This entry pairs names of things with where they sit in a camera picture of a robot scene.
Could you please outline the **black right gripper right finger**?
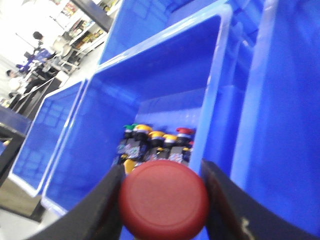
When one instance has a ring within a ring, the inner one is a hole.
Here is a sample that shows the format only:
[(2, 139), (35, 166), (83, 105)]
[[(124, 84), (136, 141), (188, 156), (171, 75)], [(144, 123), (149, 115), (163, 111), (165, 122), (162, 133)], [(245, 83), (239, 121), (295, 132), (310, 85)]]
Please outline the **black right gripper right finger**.
[(214, 162), (202, 159), (201, 177), (209, 196), (205, 228), (210, 240), (317, 239), (262, 206)]

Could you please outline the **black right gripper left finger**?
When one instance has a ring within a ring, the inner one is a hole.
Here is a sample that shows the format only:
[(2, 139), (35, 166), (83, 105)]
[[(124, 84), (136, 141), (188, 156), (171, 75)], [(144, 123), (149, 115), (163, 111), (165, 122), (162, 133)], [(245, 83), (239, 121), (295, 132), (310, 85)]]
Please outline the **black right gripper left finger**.
[(118, 196), (125, 177), (116, 165), (72, 210), (30, 240), (118, 240), (122, 230)]

